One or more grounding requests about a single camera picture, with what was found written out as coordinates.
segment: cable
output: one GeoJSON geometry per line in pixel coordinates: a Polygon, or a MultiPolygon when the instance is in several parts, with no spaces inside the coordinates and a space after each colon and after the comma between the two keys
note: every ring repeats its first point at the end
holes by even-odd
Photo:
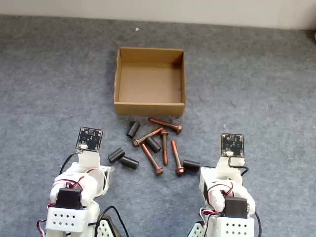
{"type": "Polygon", "coordinates": [[[236,168],[236,169],[245,169],[242,173],[241,173],[241,176],[243,176],[245,173],[247,173],[249,171],[249,168],[247,166],[241,166],[241,165],[231,165],[231,158],[232,157],[229,157],[228,159],[228,166],[230,168],[236,168]]]}
{"type": "Polygon", "coordinates": [[[232,189],[232,187],[229,187],[228,185],[226,185],[226,184],[215,184],[215,185],[213,185],[213,186],[211,186],[208,190],[207,190],[207,203],[211,206],[211,204],[209,203],[209,196],[208,196],[208,193],[209,193],[209,191],[212,189],[212,188],[214,188],[214,187],[216,187],[216,186],[220,186],[220,185],[222,185],[222,186],[226,186],[227,188],[229,188],[228,189],[228,191],[225,193],[225,194],[227,194],[228,192],[230,192],[231,191],[231,189],[232,189]]]}
{"type": "Polygon", "coordinates": [[[83,150],[79,150],[79,151],[76,151],[76,152],[70,154],[70,156],[67,157],[67,159],[65,160],[65,162],[64,162],[63,165],[61,166],[61,169],[60,169],[60,171],[59,171],[59,174],[62,174],[62,173],[63,173],[64,168],[65,168],[66,164],[69,162],[69,160],[71,159],[71,157],[73,157],[73,156],[76,155],[76,154],[80,154],[80,153],[82,153],[82,152],[83,152],[83,150]]]}
{"type": "Polygon", "coordinates": [[[202,218],[203,223],[205,224],[205,219],[204,219],[204,217],[202,216],[202,210],[204,210],[204,208],[200,208],[200,209],[199,209],[198,215],[200,216],[200,218],[202,218]]]}
{"type": "Polygon", "coordinates": [[[205,232],[204,232],[204,236],[206,236],[206,232],[207,232],[207,228],[208,228],[208,221],[209,221],[209,218],[211,217],[211,215],[209,215],[209,217],[207,218],[207,224],[206,224],[206,229],[205,229],[205,232]]]}
{"type": "Polygon", "coordinates": [[[257,217],[257,220],[258,220],[258,227],[259,227],[258,237],[261,237],[261,234],[262,234],[262,227],[261,227],[261,221],[260,221],[260,218],[259,218],[259,215],[258,215],[257,211],[255,211],[255,215],[256,215],[256,217],[257,217]]]}
{"type": "Polygon", "coordinates": [[[40,223],[41,222],[46,222],[46,219],[45,220],[38,220],[37,223],[36,223],[36,227],[38,228],[38,231],[40,233],[40,237],[45,237],[45,232],[40,227],[40,223]]]}
{"type": "Polygon", "coordinates": [[[97,222],[96,222],[95,229],[94,229],[94,237],[97,237],[97,236],[98,236],[98,226],[100,225],[100,221],[101,221],[102,216],[103,216],[108,210],[110,210],[110,209],[113,209],[113,210],[116,212],[116,214],[118,215],[118,219],[119,219],[120,223],[122,224],[122,226],[123,226],[123,228],[124,228],[126,237],[129,237],[129,234],[128,234],[128,231],[127,231],[127,229],[126,229],[126,227],[125,227],[125,225],[124,225],[124,222],[122,221],[122,219],[121,219],[121,217],[120,217],[120,215],[119,215],[119,211],[116,209],[115,206],[108,206],[108,207],[105,208],[104,211],[99,215],[99,218],[98,218],[98,220],[97,220],[97,222]]]}
{"type": "Polygon", "coordinates": [[[74,185],[77,183],[77,185],[81,188],[81,190],[83,190],[82,186],[80,185],[79,181],[75,181],[75,180],[72,180],[72,179],[59,179],[59,180],[56,180],[53,185],[59,181],[66,181],[66,182],[72,182],[74,183],[74,185]]]}

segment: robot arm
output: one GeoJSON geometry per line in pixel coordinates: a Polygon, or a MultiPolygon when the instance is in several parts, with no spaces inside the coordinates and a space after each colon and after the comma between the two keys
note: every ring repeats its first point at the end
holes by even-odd
{"type": "MultiPolygon", "coordinates": [[[[103,131],[80,128],[77,141],[79,161],[54,180],[50,192],[50,204],[46,220],[46,237],[114,236],[111,228],[96,232],[96,223],[109,226],[107,220],[99,220],[100,207],[94,198],[102,196],[109,188],[111,172],[108,166],[100,165],[99,148],[103,131]]],[[[38,223],[41,236],[43,230],[38,223]]]]}
{"type": "Polygon", "coordinates": [[[254,237],[255,201],[242,185],[243,136],[222,134],[222,156],[215,168],[200,169],[199,189],[206,207],[200,209],[188,237],[254,237]]]}
{"type": "Polygon", "coordinates": [[[67,172],[56,177],[53,188],[50,192],[50,202],[56,203],[59,190],[66,188],[70,184],[71,189],[79,187],[81,189],[80,202],[82,206],[88,206],[97,196],[98,181],[87,173],[67,172]]]}

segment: red wire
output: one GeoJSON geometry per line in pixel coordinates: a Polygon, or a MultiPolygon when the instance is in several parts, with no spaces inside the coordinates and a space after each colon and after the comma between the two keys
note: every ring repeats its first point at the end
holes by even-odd
{"type": "Polygon", "coordinates": [[[84,176],[81,176],[77,182],[75,182],[70,188],[73,189],[75,186],[79,185],[79,181],[83,179],[84,176]]]}
{"type": "Polygon", "coordinates": [[[81,189],[83,189],[82,186],[81,186],[80,183],[79,183],[80,179],[79,179],[79,181],[75,181],[75,180],[71,180],[71,179],[59,179],[59,180],[55,181],[54,183],[56,183],[56,182],[58,182],[58,181],[67,181],[67,182],[77,183],[76,185],[79,185],[79,187],[80,187],[81,189]]]}
{"type": "Polygon", "coordinates": [[[210,188],[208,189],[208,191],[207,191],[207,203],[208,203],[210,206],[211,206],[211,204],[209,203],[209,195],[208,195],[208,193],[209,193],[209,191],[210,191],[212,188],[214,188],[214,187],[216,187],[216,186],[220,186],[220,185],[226,186],[226,187],[228,187],[229,189],[231,189],[231,187],[227,186],[226,184],[215,184],[215,185],[213,185],[212,187],[210,187],[210,188]]]}
{"type": "Polygon", "coordinates": [[[44,233],[44,231],[41,229],[41,227],[40,227],[40,223],[41,222],[46,222],[46,219],[45,220],[38,220],[37,221],[37,223],[36,223],[36,226],[37,226],[37,228],[38,228],[38,231],[39,231],[39,233],[40,233],[40,237],[45,237],[45,233],[44,233]]]}
{"type": "Polygon", "coordinates": [[[216,211],[209,211],[209,210],[203,211],[203,214],[204,214],[204,215],[209,215],[209,214],[212,214],[212,215],[220,215],[219,212],[216,212],[216,211]]]}
{"type": "Polygon", "coordinates": [[[224,196],[228,196],[232,192],[234,185],[232,182],[231,184],[232,184],[232,187],[227,191],[227,193],[224,194],[224,196]]]}

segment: bolt head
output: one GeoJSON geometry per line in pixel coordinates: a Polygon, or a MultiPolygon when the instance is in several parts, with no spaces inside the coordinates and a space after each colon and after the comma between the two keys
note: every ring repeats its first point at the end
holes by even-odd
{"type": "Polygon", "coordinates": [[[136,139],[133,140],[133,146],[134,146],[134,147],[139,147],[139,143],[137,142],[136,139]]]}
{"type": "Polygon", "coordinates": [[[178,128],[176,130],[176,133],[179,134],[182,131],[182,126],[178,125],[178,128]]]}
{"type": "Polygon", "coordinates": [[[169,134],[169,133],[168,133],[166,130],[163,130],[163,131],[161,131],[161,133],[160,133],[161,136],[163,136],[163,135],[166,135],[166,136],[167,136],[168,134],[169,134]]]}
{"type": "Polygon", "coordinates": [[[163,168],[159,167],[158,169],[155,170],[156,175],[161,175],[163,173],[163,168]]]}
{"type": "Polygon", "coordinates": [[[183,168],[183,167],[176,168],[176,173],[177,173],[178,175],[183,174],[183,173],[184,173],[184,168],[183,168]]]}

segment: white bracket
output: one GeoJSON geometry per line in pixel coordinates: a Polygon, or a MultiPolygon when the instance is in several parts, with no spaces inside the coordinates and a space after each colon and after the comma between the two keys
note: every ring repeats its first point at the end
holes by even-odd
{"type": "Polygon", "coordinates": [[[50,207],[46,229],[65,232],[83,232],[88,227],[87,210],[50,207]]]}

